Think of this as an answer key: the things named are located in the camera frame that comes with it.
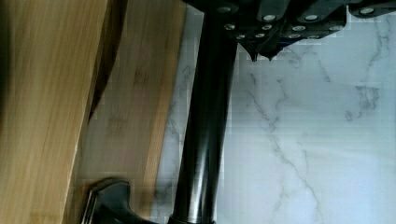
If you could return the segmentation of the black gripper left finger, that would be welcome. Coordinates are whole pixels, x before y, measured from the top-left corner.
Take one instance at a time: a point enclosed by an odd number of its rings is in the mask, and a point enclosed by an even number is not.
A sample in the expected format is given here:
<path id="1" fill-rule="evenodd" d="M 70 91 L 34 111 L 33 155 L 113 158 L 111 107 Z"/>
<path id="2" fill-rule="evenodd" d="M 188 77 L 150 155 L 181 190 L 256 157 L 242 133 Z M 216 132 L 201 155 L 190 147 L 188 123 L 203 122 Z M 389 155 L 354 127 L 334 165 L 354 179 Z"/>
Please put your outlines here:
<path id="1" fill-rule="evenodd" d="M 272 60 L 291 40 L 287 27 L 290 0 L 183 0 L 211 14 L 226 34 L 238 42 L 255 62 L 259 55 Z"/>

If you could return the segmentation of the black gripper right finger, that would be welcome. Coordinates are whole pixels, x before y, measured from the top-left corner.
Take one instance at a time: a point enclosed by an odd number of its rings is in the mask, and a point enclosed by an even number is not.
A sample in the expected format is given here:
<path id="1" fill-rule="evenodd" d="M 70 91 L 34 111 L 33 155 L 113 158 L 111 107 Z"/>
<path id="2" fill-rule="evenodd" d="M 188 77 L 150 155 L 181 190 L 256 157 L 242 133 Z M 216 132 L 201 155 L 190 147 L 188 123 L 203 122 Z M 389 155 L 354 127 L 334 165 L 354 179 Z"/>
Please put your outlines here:
<path id="1" fill-rule="evenodd" d="M 270 26 L 258 53 L 268 59 L 302 39 L 317 39 L 342 30 L 347 12 L 371 19 L 395 11 L 395 0 L 261 0 L 258 17 Z"/>

